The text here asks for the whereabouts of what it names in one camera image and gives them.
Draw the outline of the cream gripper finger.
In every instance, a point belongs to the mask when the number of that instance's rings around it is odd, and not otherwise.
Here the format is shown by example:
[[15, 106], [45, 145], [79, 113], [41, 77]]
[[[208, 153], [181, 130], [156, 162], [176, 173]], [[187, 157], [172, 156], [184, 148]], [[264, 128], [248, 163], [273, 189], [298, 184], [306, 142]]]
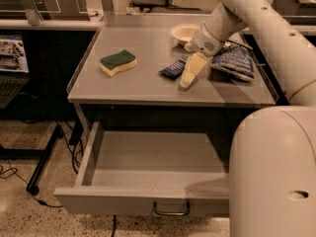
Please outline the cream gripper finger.
[[180, 86], [189, 88], [197, 79], [207, 63], [207, 57], [200, 52], [192, 54], [186, 61], [185, 70], [181, 76]]

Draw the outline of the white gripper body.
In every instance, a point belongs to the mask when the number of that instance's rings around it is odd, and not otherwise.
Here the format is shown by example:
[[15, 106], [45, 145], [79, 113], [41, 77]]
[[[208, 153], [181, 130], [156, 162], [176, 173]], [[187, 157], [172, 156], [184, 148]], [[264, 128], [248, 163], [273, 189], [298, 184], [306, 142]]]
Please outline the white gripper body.
[[200, 52], [206, 57], [216, 55], [224, 46], [224, 42], [216, 39], [202, 23], [195, 31], [194, 36], [185, 44], [185, 50]]

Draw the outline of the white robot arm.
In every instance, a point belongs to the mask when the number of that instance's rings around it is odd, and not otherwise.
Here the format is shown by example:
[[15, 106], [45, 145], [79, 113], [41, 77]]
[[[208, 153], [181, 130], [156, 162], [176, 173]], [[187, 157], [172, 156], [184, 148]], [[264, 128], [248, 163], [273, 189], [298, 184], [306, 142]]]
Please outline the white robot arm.
[[247, 116], [234, 134], [230, 237], [316, 237], [316, 47], [272, 3], [220, 0], [186, 46], [180, 84], [190, 87], [229, 37], [250, 29], [280, 103]]

